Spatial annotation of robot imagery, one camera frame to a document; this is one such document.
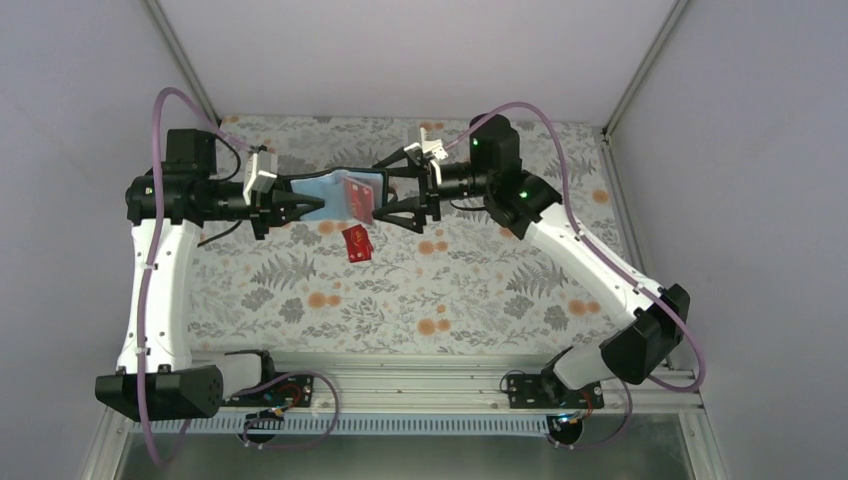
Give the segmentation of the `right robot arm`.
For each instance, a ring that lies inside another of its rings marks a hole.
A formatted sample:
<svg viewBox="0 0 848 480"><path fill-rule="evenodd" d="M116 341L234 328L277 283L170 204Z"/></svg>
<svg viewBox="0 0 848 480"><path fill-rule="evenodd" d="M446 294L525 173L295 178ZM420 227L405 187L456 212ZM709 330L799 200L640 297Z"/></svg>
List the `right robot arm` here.
<svg viewBox="0 0 848 480"><path fill-rule="evenodd" d="M506 117L479 115L465 136L466 162L449 162L448 146L419 129L409 145L376 163L391 177L417 180L419 192L375 209L374 218L420 233L428 220L440 219L442 203L482 198L498 225L570 273L615 325L599 344L559 353L547 372L570 390L613 378L631 385L654 381L654 370L684 339L689 293L628 264L576 218L566 197L525 170L519 133Z"/></svg>

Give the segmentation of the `dark red card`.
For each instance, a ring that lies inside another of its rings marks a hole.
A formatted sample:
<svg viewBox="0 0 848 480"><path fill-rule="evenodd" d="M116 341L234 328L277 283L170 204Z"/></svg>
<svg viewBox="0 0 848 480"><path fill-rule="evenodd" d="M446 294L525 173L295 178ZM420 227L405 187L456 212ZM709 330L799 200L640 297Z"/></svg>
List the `dark red card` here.
<svg viewBox="0 0 848 480"><path fill-rule="evenodd" d="M349 239L346 241L346 248L351 263L360 263L372 259L373 246L367 239Z"/></svg>

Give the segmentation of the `black leather card holder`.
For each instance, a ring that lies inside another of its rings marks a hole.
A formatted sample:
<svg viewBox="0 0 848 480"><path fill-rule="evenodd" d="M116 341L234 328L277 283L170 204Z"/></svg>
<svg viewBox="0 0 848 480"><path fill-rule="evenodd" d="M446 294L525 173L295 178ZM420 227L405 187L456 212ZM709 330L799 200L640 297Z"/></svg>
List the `black leather card holder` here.
<svg viewBox="0 0 848 480"><path fill-rule="evenodd" d="M343 185L345 178L357 179L373 188L373 210L380 208L387 202L388 175L384 170L334 168L311 175L297 176L290 180L293 192L320 197L325 200L325 206L321 210L305 215L302 220L357 221L351 217L349 212Z"/></svg>

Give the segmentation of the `red VIP card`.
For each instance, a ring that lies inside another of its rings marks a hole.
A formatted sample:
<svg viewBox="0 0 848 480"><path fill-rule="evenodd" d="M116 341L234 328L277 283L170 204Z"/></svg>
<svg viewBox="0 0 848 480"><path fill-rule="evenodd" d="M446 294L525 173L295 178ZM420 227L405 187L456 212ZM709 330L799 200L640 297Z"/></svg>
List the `red VIP card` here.
<svg viewBox="0 0 848 480"><path fill-rule="evenodd" d="M370 240L366 229L362 225L354 225L341 231L348 248L354 250L368 250Z"/></svg>

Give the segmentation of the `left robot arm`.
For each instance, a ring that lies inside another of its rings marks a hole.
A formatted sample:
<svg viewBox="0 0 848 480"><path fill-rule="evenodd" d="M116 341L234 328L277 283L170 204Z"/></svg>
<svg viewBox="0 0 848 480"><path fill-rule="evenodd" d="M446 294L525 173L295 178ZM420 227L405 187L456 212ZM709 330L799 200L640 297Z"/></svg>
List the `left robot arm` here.
<svg viewBox="0 0 848 480"><path fill-rule="evenodd" d="M95 382L98 401L141 422L210 418L224 401L275 377L270 354L248 349L197 366L188 340L189 268L203 226L250 223L256 239L324 207L283 180L259 187L214 178L218 136L167 134L165 159L126 191L135 260L133 297L115 371Z"/></svg>

